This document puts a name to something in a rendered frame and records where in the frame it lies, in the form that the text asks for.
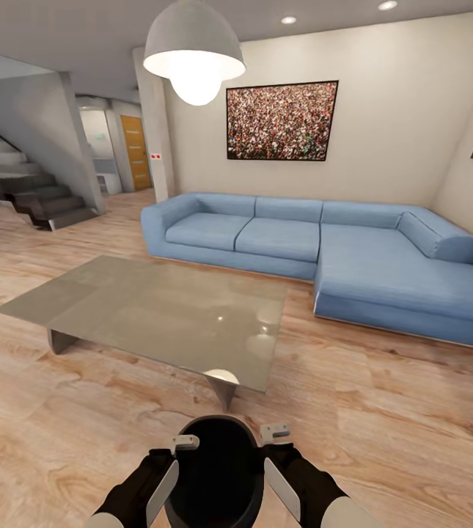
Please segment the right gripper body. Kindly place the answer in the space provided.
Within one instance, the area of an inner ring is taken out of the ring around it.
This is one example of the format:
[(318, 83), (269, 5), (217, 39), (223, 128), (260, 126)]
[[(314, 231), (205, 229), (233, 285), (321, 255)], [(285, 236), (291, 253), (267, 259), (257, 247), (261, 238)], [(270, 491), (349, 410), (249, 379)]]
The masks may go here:
[(268, 448), (268, 445), (265, 445), (264, 447), (249, 448), (246, 451), (249, 475), (265, 474), (264, 455)]

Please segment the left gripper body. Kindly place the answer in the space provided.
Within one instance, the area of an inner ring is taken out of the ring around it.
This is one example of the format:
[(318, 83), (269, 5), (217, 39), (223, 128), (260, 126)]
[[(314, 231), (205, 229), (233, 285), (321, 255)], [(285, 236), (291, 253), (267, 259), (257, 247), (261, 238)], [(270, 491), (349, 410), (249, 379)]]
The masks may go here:
[(191, 458), (178, 458), (179, 477), (177, 485), (189, 485), (191, 476)]

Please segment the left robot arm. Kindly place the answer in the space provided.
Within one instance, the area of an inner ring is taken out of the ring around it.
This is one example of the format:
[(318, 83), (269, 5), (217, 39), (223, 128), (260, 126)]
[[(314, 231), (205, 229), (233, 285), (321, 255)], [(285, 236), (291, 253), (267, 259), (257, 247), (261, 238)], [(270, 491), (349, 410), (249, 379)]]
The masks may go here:
[(81, 528), (150, 528), (174, 487), (190, 484), (191, 458), (176, 458), (176, 451), (198, 447), (194, 435), (168, 436), (165, 448), (151, 449)]

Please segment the cauldron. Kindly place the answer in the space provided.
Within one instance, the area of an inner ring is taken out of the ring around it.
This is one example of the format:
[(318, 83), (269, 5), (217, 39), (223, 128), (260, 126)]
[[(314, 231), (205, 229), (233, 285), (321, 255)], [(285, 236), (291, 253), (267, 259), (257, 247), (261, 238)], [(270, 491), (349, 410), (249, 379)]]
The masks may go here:
[(189, 422), (179, 435), (199, 438), (189, 485), (176, 485), (164, 503), (171, 528), (252, 528), (263, 500), (264, 474), (249, 475), (246, 451), (257, 447), (236, 417), (212, 414)]

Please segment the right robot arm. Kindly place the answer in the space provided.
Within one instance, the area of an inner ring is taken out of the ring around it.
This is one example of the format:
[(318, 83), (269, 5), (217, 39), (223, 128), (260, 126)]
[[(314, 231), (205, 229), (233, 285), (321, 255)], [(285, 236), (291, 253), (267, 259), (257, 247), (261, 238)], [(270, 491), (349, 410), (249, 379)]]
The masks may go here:
[(249, 475), (265, 474), (277, 496), (301, 528), (388, 528), (358, 505), (326, 472), (321, 472), (294, 448), (274, 443), (288, 436), (289, 424), (260, 426), (261, 446), (246, 451)]

